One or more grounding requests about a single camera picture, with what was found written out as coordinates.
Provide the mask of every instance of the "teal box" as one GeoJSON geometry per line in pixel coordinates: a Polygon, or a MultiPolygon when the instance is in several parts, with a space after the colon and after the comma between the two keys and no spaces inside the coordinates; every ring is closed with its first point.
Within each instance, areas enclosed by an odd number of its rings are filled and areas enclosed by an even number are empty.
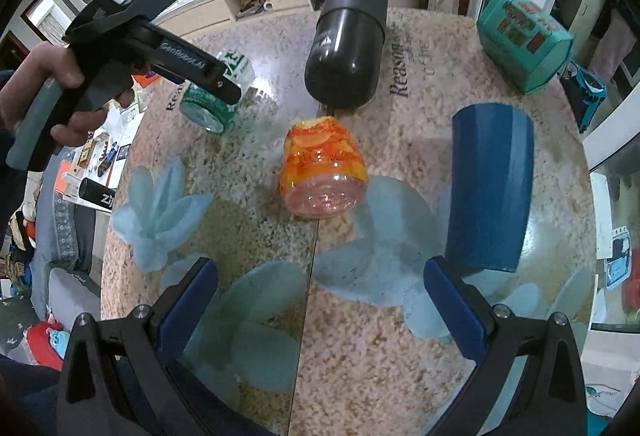
{"type": "Polygon", "coordinates": [[[484,51],[525,94],[551,80],[574,44],[574,36],[532,0],[491,0],[477,26],[484,51]]]}

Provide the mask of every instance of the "human hand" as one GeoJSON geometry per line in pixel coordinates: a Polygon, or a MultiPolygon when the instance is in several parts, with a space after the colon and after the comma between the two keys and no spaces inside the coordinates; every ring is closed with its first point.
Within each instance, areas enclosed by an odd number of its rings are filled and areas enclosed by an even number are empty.
{"type": "MultiPolygon", "coordinates": [[[[54,78],[64,88],[73,91],[84,82],[72,50],[48,42],[38,44],[25,58],[9,81],[0,90],[0,118],[11,132],[24,118],[35,95],[47,79],[54,78]]],[[[123,108],[133,102],[133,90],[124,91],[117,101],[123,108]]],[[[107,111],[78,111],[67,124],[51,128],[51,136],[60,145],[84,145],[89,131],[98,129],[107,119],[107,111]]]]}

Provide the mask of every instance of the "blue plastic cup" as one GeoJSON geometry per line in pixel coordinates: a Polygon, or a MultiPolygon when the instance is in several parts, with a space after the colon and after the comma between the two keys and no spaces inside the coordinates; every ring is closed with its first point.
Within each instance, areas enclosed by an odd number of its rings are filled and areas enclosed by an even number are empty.
{"type": "Polygon", "coordinates": [[[515,272],[533,185],[533,123],[505,104],[453,116],[446,258],[459,267],[515,272]]]}

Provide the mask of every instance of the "blue gripper pad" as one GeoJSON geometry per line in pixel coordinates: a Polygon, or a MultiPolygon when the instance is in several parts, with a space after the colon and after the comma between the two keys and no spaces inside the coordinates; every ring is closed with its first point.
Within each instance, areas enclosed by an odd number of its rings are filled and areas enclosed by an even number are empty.
{"type": "Polygon", "coordinates": [[[218,269],[209,259],[160,324],[156,353],[161,364],[182,354],[217,287],[218,269]]]}
{"type": "Polygon", "coordinates": [[[480,364],[487,349],[484,326],[435,259],[424,265],[424,288],[462,356],[480,364]]]}

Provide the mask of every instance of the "sofa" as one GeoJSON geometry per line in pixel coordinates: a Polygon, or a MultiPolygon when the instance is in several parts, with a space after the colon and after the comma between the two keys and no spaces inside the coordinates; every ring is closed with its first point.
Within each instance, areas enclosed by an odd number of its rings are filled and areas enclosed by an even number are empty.
{"type": "Polygon", "coordinates": [[[100,287],[90,278],[95,211],[54,192],[60,163],[72,158],[73,150],[63,149],[42,175],[30,292],[0,300],[0,353],[19,362],[28,361],[24,331],[46,320],[49,311],[68,331],[82,312],[100,318],[100,287]]]}

